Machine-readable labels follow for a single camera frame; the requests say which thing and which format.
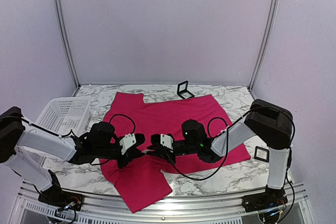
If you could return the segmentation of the magenta t-shirt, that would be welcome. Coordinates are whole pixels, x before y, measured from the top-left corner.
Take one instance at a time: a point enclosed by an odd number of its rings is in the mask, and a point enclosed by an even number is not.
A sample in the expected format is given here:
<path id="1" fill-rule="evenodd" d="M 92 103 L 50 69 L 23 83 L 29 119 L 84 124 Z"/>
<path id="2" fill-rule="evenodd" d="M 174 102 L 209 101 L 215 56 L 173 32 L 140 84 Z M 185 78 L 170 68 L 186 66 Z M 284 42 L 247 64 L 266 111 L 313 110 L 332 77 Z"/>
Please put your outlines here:
<path id="1" fill-rule="evenodd" d="M 231 125 L 232 121 L 212 95 L 186 100 L 158 103 L 145 103 L 144 95 L 118 92 L 105 114 L 103 121 L 111 123 L 117 136 L 135 131 L 145 136 L 145 143 L 139 146 L 145 150 L 151 144 L 153 134 L 172 134 L 175 140 L 182 140 L 182 123 L 197 120 L 204 126 L 210 126 L 215 136 Z M 197 155 L 179 156 L 177 168 L 191 174 L 217 168 L 220 162 L 205 163 Z M 116 161 L 109 161 L 101 167 L 102 174 L 130 209 L 135 213 L 163 199 L 172 192 L 164 173 L 177 171 L 166 160 L 150 155 L 136 158 L 126 167 L 119 169 Z"/>

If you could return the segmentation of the black brooch box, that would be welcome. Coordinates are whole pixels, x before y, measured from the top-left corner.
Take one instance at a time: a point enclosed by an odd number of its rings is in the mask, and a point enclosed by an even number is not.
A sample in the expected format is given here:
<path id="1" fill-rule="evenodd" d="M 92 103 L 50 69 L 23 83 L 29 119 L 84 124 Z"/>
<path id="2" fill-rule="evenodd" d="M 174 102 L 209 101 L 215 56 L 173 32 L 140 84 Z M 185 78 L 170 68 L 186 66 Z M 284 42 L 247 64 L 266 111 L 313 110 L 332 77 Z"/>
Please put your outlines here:
<path id="1" fill-rule="evenodd" d="M 254 152 L 254 159 L 268 163 L 269 150 L 260 146 L 256 146 Z"/>
<path id="2" fill-rule="evenodd" d="M 180 82 L 177 85 L 177 95 L 182 99 L 194 98 L 195 95 L 188 90 L 188 81 Z"/>

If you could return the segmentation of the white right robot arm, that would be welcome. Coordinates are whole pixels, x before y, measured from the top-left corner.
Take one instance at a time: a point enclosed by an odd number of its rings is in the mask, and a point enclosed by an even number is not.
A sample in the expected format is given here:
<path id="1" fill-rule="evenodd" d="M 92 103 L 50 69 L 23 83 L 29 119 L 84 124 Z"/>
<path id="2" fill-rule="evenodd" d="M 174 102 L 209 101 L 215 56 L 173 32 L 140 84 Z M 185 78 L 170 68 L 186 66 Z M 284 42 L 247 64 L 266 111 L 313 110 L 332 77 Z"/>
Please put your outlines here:
<path id="1" fill-rule="evenodd" d="M 266 152 L 268 178 L 265 190 L 243 197 L 242 206 L 246 211 L 256 211 L 284 206 L 288 202 L 284 186 L 296 130 L 289 110 L 257 99 L 222 133 L 210 136 L 206 132 L 208 129 L 196 120 L 187 120 L 182 123 L 182 140 L 175 140 L 171 134 L 154 134 L 147 154 L 168 161 L 180 175 L 186 176 L 186 172 L 177 168 L 178 156 L 196 154 L 206 163 L 224 163 L 230 152 L 246 142 L 257 140 L 260 145 L 255 151 Z"/>

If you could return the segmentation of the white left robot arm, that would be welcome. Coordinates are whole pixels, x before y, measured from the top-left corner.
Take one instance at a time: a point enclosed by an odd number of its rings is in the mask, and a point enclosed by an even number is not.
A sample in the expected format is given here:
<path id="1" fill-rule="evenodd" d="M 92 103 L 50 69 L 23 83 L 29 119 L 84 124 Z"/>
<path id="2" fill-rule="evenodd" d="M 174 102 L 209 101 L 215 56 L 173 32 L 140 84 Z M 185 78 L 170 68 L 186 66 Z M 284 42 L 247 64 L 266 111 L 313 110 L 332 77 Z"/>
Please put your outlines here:
<path id="1" fill-rule="evenodd" d="M 39 201 L 56 206 L 79 205 L 82 195 L 64 191 L 57 175 L 45 169 L 35 154 L 74 165 L 92 164 L 96 159 L 104 165 L 115 160 L 118 168 L 124 168 L 143 156 L 138 147 L 144 141 L 141 133 L 117 136 L 114 126 L 107 122 L 95 123 L 81 136 L 74 132 L 62 135 L 28 121 L 19 107 L 1 114 L 1 164 L 32 183 Z"/>

